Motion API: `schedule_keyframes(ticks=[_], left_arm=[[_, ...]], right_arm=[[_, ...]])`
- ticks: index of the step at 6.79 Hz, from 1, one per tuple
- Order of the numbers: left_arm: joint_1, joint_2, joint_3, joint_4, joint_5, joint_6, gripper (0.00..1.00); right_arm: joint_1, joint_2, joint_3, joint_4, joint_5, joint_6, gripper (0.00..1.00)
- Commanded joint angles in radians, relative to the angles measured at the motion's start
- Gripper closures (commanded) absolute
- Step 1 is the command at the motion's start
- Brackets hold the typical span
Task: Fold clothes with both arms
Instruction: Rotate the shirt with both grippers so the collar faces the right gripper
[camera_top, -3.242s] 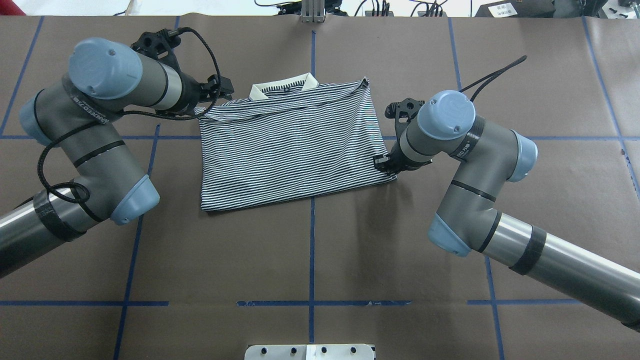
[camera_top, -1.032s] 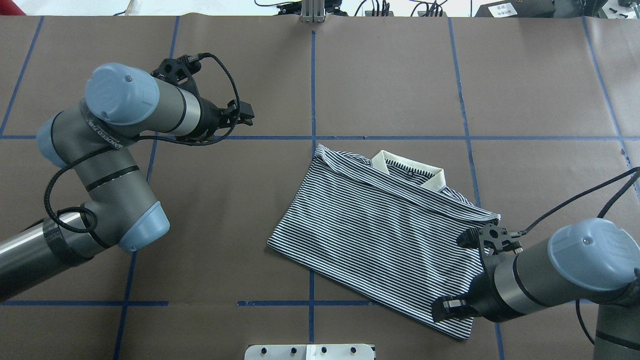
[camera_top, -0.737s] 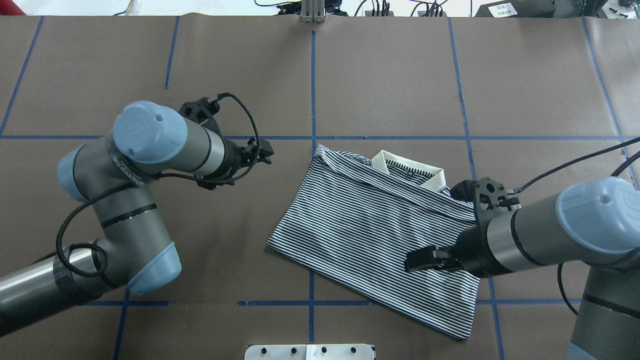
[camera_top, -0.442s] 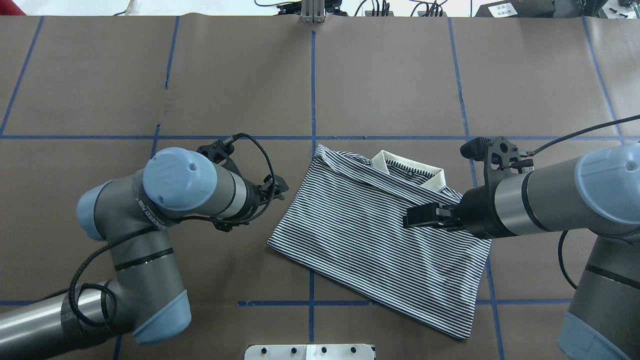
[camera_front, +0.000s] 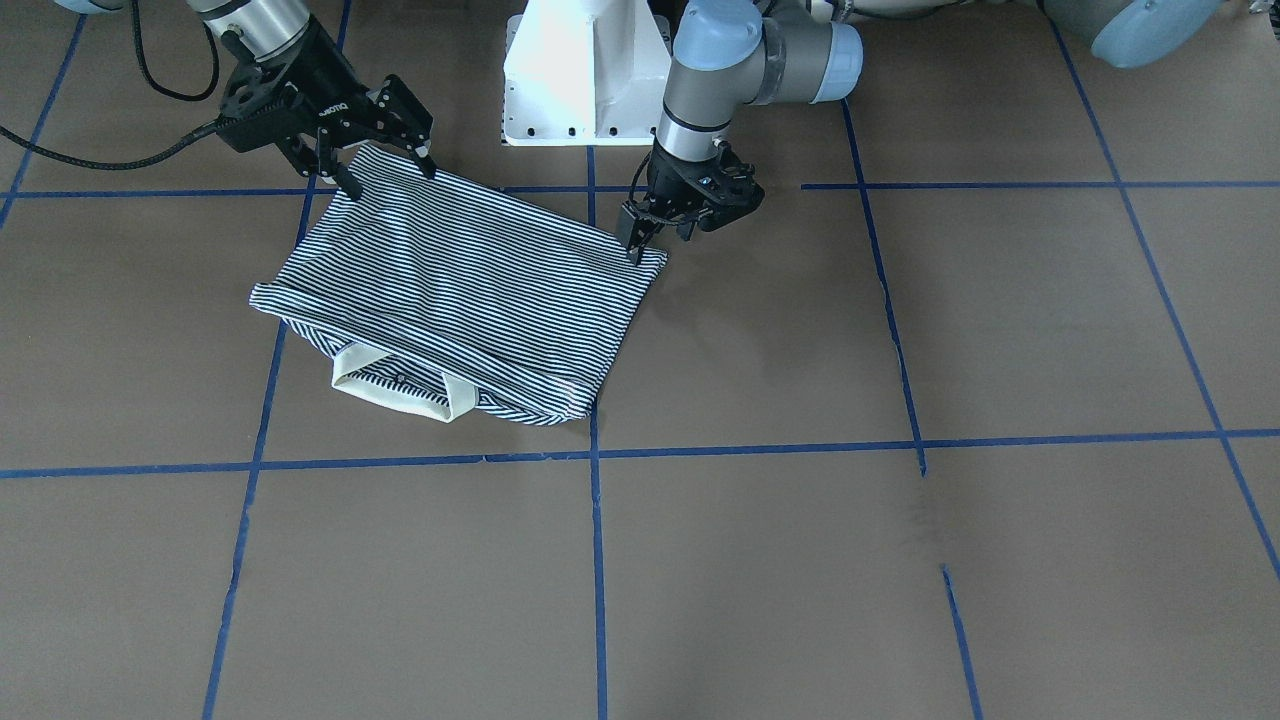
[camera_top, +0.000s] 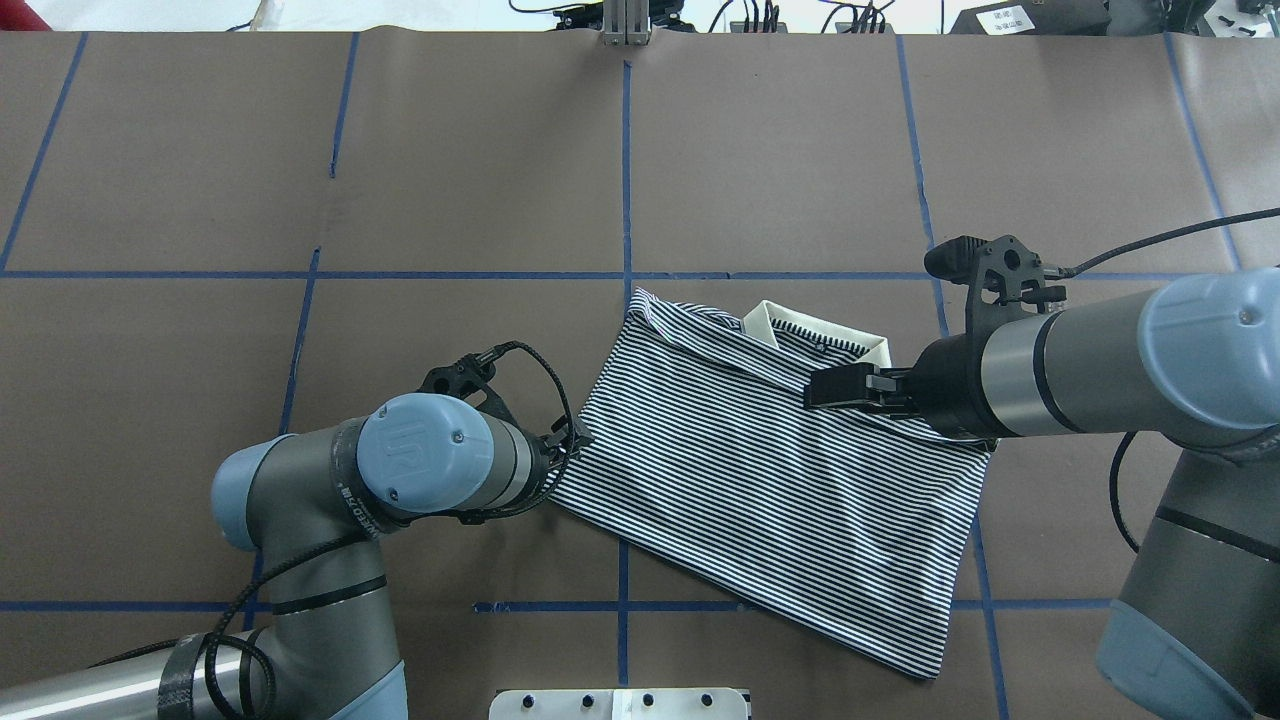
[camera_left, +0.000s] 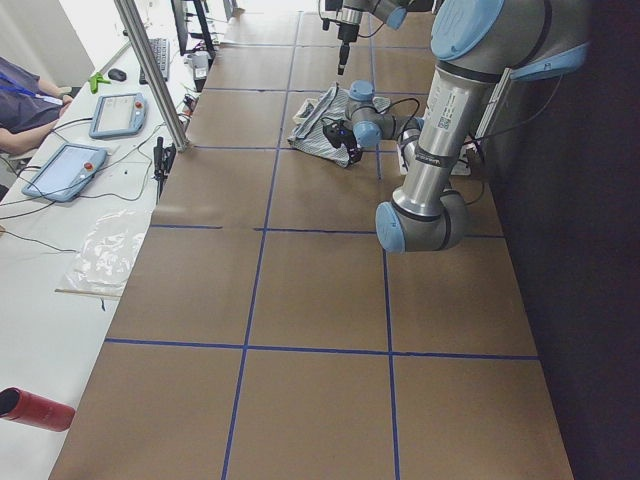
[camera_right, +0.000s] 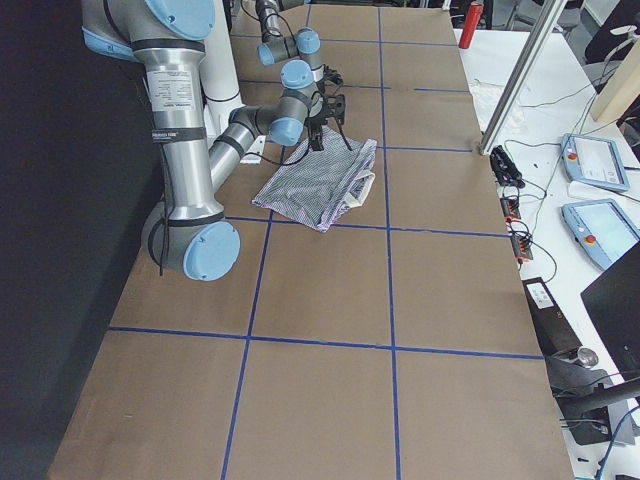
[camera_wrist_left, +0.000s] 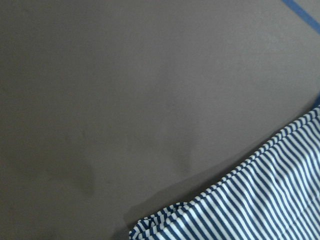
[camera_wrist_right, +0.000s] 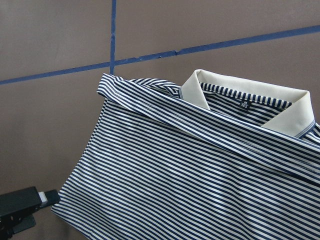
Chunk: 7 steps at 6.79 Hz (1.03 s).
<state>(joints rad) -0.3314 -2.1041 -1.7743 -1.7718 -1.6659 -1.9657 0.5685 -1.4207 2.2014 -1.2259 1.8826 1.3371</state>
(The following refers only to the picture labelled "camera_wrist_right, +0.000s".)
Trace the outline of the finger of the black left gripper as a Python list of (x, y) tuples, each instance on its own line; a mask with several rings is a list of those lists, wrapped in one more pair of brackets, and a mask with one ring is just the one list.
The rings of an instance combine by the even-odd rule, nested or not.
[(41, 200), (40, 208), (47, 208), (60, 202), (60, 196), (57, 190), (49, 190), (46, 192), (38, 192)]

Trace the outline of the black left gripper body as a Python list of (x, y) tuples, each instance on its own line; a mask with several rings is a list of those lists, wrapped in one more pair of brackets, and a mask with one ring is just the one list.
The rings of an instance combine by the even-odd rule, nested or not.
[(42, 201), (37, 189), (27, 187), (0, 196), (0, 238), (9, 240), (13, 235), (36, 226), (33, 216)]

